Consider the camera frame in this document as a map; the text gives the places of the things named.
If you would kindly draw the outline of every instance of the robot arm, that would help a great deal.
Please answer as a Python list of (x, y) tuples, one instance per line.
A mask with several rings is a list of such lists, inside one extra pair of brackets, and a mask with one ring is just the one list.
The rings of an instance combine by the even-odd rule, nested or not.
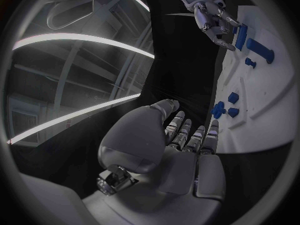
[(224, 10), (223, 0), (181, 0), (186, 9), (194, 12), (195, 20), (200, 30), (205, 33), (210, 40), (226, 49), (235, 51), (232, 44), (217, 38), (217, 35), (227, 34), (229, 24), (240, 27), (241, 24)]

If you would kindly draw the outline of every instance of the blue object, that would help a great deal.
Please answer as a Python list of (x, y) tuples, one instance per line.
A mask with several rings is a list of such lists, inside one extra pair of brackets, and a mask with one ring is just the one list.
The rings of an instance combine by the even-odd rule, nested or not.
[(229, 116), (232, 117), (232, 118), (234, 118), (236, 115), (238, 115), (239, 112), (240, 112), (240, 110), (237, 109), (237, 108), (231, 107), (231, 108), (228, 109), (228, 114), (229, 114)]
[(239, 27), (237, 39), (235, 42), (235, 47), (237, 49), (239, 49), (240, 51), (242, 51), (242, 48), (246, 42), (247, 30), (248, 30), (248, 27), (245, 24), (242, 24)]
[(255, 61), (251, 61), (251, 59), (249, 57), (247, 57), (245, 59), (245, 64), (249, 65), (249, 66), (252, 66), (253, 68), (256, 67), (256, 62)]
[(232, 92), (228, 97), (228, 102), (235, 104), (239, 100), (239, 95), (235, 92)]
[(236, 34), (238, 32), (238, 28), (236, 26), (233, 27), (232, 33)]
[(268, 64), (271, 64), (274, 60), (274, 51), (267, 49), (264, 45), (260, 44), (258, 41), (253, 40), (252, 38), (249, 38), (247, 40), (247, 48), (266, 59), (266, 62)]
[(226, 109), (224, 109), (224, 102), (219, 101), (214, 105), (214, 108), (210, 110), (210, 113), (213, 115), (213, 118), (218, 119), (222, 114), (226, 113)]

